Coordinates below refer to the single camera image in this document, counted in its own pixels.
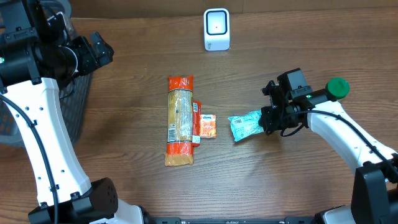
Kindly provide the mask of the teal snack pouch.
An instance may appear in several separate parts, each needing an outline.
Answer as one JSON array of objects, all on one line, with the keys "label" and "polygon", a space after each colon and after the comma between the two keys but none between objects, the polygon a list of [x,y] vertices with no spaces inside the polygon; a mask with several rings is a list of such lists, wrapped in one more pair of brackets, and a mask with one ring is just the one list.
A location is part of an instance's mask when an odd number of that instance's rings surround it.
[{"label": "teal snack pouch", "polygon": [[228,120],[234,141],[238,142],[251,135],[263,133],[264,129],[259,125],[260,118],[261,110],[252,111],[243,116],[229,117]]}]

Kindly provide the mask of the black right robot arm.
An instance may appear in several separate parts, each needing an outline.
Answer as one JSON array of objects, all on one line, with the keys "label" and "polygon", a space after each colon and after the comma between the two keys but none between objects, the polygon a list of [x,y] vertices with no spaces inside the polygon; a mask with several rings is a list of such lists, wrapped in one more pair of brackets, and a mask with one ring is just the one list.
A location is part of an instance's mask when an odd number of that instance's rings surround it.
[{"label": "black right robot arm", "polygon": [[397,152],[373,138],[343,109],[350,91],[342,78],[331,79],[321,90],[313,90],[300,68],[271,80],[262,93],[270,98],[261,109],[259,125],[267,135],[292,128],[309,128],[321,136],[346,162],[354,174],[350,205],[324,210],[310,223],[397,223]]}]

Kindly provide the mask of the red snack package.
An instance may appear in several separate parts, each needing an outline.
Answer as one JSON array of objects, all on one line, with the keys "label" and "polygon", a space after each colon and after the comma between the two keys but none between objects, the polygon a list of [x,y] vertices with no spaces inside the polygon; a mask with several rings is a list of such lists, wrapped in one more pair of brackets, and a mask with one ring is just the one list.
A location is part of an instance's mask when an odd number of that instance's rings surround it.
[{"label": "red snack package", "polygon": [[193,76],[169,77],[166,166],[193,164]]}]

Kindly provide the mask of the orange tissue packet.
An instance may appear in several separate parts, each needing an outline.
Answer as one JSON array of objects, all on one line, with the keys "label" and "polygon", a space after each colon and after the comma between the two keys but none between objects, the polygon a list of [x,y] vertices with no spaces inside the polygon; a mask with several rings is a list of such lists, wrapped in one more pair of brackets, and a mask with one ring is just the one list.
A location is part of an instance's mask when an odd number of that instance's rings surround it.
[{"label": "orange tissue packet", "polygon": [[214,114],[200,115],[200,137],[216,138],[216,116]]}]

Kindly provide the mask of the thin red snack stick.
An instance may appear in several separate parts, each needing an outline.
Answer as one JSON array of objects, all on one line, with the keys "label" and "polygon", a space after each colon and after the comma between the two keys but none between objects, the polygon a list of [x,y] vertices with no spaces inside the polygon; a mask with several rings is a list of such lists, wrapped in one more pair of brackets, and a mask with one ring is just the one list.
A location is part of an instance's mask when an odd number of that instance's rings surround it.
[{"label": "thin red snack stick", "polygon": [[200,115],[201,115],[201,102],[193,102],[193,136],[192,145],[198,147],[201,143],[200,137]]}]

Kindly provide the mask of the green lidded jar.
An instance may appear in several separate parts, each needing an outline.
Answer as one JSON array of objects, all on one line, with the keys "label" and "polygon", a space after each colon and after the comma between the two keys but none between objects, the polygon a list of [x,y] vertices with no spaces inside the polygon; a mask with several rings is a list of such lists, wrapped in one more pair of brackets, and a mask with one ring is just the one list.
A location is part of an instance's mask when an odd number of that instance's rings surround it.
[{"label": "green lidded jar", "polygon": [[344,78],[332,78],[325,89],[337,100],[341,100],[350,92],[350,85]]}]

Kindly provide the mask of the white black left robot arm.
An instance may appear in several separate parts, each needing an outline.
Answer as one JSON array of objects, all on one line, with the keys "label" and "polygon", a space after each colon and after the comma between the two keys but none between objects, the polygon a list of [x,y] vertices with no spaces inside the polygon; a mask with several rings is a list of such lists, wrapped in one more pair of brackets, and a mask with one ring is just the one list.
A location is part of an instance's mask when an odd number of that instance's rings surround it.
[{"label": "white black left robot arm", "polygon": [[151,222],[146,211],[119,199],[111,179],[91,181],[75,155],[59,92],[76,77],[113,60],[99,33],[74,33],[62,12],[40,1],[2,1],[1,100],[16,122],[33,168],[38,206],[31,223]]}]

